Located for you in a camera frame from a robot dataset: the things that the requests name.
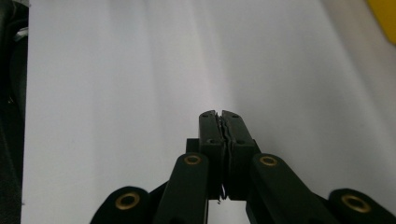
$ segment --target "black mechanical linkage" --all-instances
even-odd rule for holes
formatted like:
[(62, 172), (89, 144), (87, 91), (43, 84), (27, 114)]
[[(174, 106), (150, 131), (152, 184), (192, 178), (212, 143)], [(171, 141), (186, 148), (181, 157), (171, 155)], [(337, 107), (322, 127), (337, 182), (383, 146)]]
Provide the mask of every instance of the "black mechanical linkage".
[(207, 223), (208, 200), (247, 201), (254, 224), (396, 224), (367, 195), (338, 189), (329, 200), (311, 192), (279, 157), (261, 153), (242, 118), (214, 110), (199, 117), (199, 138), (189, 138), (168, 182), (151, 193), (114, 191), (91, 224)]

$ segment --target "brass ring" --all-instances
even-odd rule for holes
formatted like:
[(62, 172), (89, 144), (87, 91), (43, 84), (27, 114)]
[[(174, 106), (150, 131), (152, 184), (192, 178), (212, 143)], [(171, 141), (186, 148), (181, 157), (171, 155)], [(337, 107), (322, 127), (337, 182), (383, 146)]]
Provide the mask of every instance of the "brass ring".
[[(123, 202), (125, 198), (132, 197), (134, 200), (131, 203), (126, 203)], [(140, 196), (136, 192), (129, 192), (122, 194), (117, 200), (116, 200), (116, 207), (120, 210), (128, 210), (131, 209), (139, 204), (140, 201)]]
[(277, 165), (277, 160), (270, 156), (261, 157), (260, 162), (267, 166), (276, 166)]
[(368, 213), (371, 211), (371, 206), (365, 202), (363, 199), (356, 197), (352, 194), (345, 194), (341, 197), (343, 203), (348, 206), (350, 209), (355, 210), (360, 213)]
[(184, 158), (184, 162), (188, 165), (196, 165), (201, 163), (201, 158), (199, 156), (188, 156)]

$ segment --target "white table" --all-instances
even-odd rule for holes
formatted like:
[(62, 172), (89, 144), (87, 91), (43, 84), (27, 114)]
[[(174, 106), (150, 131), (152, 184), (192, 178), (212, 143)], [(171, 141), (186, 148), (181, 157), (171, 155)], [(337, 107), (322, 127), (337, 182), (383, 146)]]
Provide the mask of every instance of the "white table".
[[(315, 193), (396, 214), (396, 48), (363, 1), (31, 0), (22, 223), (89, 223), (169, 178), (198, 115), (241, 115)], [(248, 223), (210, 204), (209, 223)]]

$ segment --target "yellow object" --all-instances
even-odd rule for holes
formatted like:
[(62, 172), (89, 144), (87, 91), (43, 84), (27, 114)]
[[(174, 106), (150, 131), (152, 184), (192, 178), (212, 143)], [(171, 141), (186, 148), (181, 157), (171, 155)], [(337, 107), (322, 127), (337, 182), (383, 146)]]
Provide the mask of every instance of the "yellow object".
[(367, 0), (388, 40), (396, 44), (396, 0)]

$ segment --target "gold circular fastener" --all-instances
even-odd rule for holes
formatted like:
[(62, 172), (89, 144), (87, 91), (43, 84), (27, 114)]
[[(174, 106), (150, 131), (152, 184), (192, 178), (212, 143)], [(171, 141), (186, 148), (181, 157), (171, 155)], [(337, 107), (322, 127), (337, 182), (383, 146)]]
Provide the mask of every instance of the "gold circular fastener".
[(355, 210), (360, 213), (368, 213), (371, 211), (371, 206), (365, 202), (363, 199), (352, 195), (345, 194), (341, 197), (343, 203), (348, 206), (350, 209)]
[(131, 209), (139, 204), (140, 201), (140, 196), (136, 192), (129, 192), (122, 194), (117, 200), (116, 200), (116, 207), (120, 210), (128, 210)]
[(188, 156), (184, 158), (184, 162), (188, 165), (196, 165), (201, 163), (201, 158), (199, 156)]
[(277, 165), (277, 160), (270, 156), (261, 157), (260, 162), (267, 166), (276, 166)]

